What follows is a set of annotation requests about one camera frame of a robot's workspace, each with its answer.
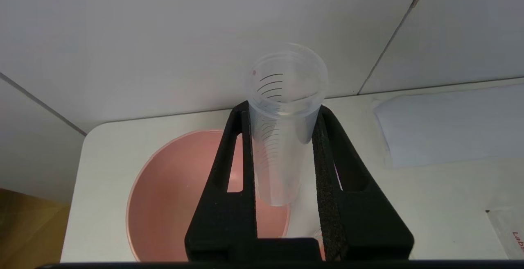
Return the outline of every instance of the clear plastic cup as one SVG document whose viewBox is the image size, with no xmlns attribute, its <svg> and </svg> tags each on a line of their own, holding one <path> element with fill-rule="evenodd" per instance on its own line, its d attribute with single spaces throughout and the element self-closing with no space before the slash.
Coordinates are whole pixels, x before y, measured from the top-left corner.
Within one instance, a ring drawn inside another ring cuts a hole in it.
<svg viewBox="0 0 524 269">
<path fill-rule="evenodd" d="M 307 47 L 284 43 L 260 58 L 247 77 L 257 194 L 267 204 L 292 202 L 305 147 L 327 89 L 328 71 Z"/>
</svg>

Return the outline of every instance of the black holder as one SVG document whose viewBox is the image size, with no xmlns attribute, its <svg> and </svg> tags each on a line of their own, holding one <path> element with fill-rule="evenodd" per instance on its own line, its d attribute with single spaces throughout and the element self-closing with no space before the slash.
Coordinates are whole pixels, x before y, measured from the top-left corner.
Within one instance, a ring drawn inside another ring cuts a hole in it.
<svg viewBox="0 0 524 269">
<path fill-rule="evenodd" d="M 244 188 L 228 192 L 240 133 Z M 413 236 L 362 163 L 333 112 L 325 106 L 320 107 L 313 130 L 313 153 L 326 261 L 407 259 Z M 234 107 L 228 118 L 185 235 L 185 249 L 190 261 L 321 261 L 318 242 L 313 238 L 257 238 L 247 101 Z"/>
</svg>

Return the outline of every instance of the bowl rim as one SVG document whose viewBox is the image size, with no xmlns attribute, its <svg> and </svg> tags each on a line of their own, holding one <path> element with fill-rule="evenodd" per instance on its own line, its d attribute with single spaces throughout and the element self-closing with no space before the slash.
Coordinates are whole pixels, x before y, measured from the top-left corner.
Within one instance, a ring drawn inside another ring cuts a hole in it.
<svg viewBox="0 0 524 269">
<path fill-rule="evenodd" d="M 211 132 L 211 133 L 224 133 L 224 130 L 221 130 L 221 129 L 207 129 L 207 130 L 196 130 L 196 131 L 191 131 L 191 132 L 187 132 L 181 136 L 178 136 L 177 138 L 167 142 L 166 144 L 164 144 L 161 148 L 159 148 L 157 151 L 155 151 L 155 153 L 153 153 L 151 155 L 151 157 L 149 157 L 149 159 L 146 161 L 146 163 L 144 164 L 144 166 L 142 166 L 142 169 L 140 169 L 140 172 L 138 172 L 136 178 L 135 178 L 135 181 L 133 182 L 133 186 L 131 187 L 131 191 L 129 191 L 129 195 L 127 197 L 127 207 L 126 207 L 126 235 L 127 235 L 127 243 L 129 243 L 129 247 L 131 248 L 131 252 L 133 253 L 133 256 L 135 257 L 135 260 L 137 262 L 141 262 L 140 258 L 138 257 L 136 251 L 135 251 L 135 247 L 133 246 L 133 242 L 131 241 L 131 234 L 129 233 L 129 206 L 131 205 L 131 197 L 133 196 L 133 193 L 135 191 L 135 187 L 138 183 L 138 180 L 142 177 L 142 173 L 144 172 L 144 170 L 146 170 L 146 167 L 149 165 L 149 163 L 151 163 L 151 161 L 156 157 L 157 154 L 159 154 L 162 150 L 164 150 L 164 148 L 168 147 L 169 145 L 171 145 L 172 143 L 178 141 L 178 140 L 181 140 L 182 138 L 185 138 L 187 136 L 190 136 L 190 135 L 193 135 L 195 133 L 202 133 L 202 132 Z M 288 232 L 288 226 L 289 226 L 289 219 L 290 219 L 290 213 L 291 213 L 291 209 L 289 207 L 289 205 L 287 205 L 287 216 L 286 216 L 286 225 L 284 226 L 284 230 L 282 232 L 282 236 L 281 237 L 285 237 L 287 232 Z"/>
</svg>

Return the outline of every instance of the pink bowl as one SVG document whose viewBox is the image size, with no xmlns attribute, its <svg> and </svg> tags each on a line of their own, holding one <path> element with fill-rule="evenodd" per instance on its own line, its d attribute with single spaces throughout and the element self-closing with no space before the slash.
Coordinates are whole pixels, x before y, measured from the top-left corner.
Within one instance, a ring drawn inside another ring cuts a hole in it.
<svg viewBox="0 0 524 269">
<path fill-rule="evenodd" d="M 184 237 L 208 179 L 222 131 L 196 131 L 172 140 L 146 163 L 127 203 L 127 238 L 137 261 L 187 261 Z M 231 168 L 229 192 L 242 190 L 242 135 Z M 256 199 L 260 238 L 286 234 L 289 207 Z"/>
</svg>

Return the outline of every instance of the white table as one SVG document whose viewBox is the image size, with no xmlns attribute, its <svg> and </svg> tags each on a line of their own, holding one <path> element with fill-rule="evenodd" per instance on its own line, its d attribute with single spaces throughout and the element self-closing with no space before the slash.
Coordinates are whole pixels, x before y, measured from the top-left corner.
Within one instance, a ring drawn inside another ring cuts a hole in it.
<svg viewBox="0 0 524 269">
<path fill-rule="evenodd" d="M 389 170 L 375 121 L 375 101 L 403 94 L 469 90 L 524 83 L 524 79 L 405 90 L 328 99 L 329 107 L 382 191 L 414 235 L 411 258 L 506 258 L 485 209 L 500 168 L 523 160 L 484 159 Z M 134 261 L 126 237 L 129 191 L 157 149 L 199 129 L 222 129 L 229 111 L 213 111 L 103 124 L 84 142 L 62 251 L 62 262 Z M 312 149 L 306 155 L 301 197 L 292 205 L 288 237 L 318 228 Z"/>
</svg>

